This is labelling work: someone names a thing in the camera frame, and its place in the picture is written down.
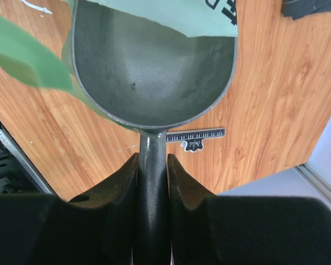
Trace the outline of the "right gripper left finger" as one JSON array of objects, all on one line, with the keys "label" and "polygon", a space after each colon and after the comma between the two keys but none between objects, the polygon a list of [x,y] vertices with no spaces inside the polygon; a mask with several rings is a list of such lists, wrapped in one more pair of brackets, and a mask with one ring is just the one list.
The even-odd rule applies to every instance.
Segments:
[{"label": "right gripper left finger", "polygon": [[0,264],[130,264],[138,154],[70,201],[0,195]]}]

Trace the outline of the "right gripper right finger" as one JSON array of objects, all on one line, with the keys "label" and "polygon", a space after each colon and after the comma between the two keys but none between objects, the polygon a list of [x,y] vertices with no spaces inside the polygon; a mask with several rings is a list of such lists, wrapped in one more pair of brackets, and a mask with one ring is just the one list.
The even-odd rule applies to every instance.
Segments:
[{"label": "right gripper right finger", "polygon": [[309,197],[218,196],[168,155],[175,264],[331,264],[331,211]]}]

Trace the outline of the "piano pattern bag clip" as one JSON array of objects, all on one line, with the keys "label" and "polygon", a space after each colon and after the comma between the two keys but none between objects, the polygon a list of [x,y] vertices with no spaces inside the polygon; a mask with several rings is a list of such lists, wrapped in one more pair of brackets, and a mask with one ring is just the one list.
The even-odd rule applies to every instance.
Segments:
[{"label": "piano pattern bag clip", "polygon": [[224,137],[226,128],[212,128],[167,132],[166,143],[179,142],[185,152],[195,153],[204,149],[204,140]]}]

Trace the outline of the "grey metal scoop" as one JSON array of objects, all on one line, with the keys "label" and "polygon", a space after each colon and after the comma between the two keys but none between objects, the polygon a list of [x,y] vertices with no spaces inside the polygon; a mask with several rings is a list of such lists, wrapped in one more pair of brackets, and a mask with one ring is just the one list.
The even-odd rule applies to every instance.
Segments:
[{"label": "grey metal scoop", "polygon": [[166,134],[223,98],[237,45],[235,37],[188,38],[97,3],[74,3],[71,52],[79,85],[108,118],[140,134],[134,264],[170,263]]}]

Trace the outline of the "green litter bag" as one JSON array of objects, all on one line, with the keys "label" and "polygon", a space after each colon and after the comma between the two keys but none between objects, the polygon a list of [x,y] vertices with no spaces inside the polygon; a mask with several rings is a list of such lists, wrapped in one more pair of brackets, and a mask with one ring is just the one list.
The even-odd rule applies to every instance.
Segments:
[{"label": "green litter bag", "polygon": [[[73,15],[76,1],[69,1]],[[171,28],[188,38],[201,36],[238,39],[235,1],[90,1]],[[97,114],[79,85],[72,66],[71,29],[61,57],[25,30],[0,16],[0,67],[20,82],[65,91]]]}]

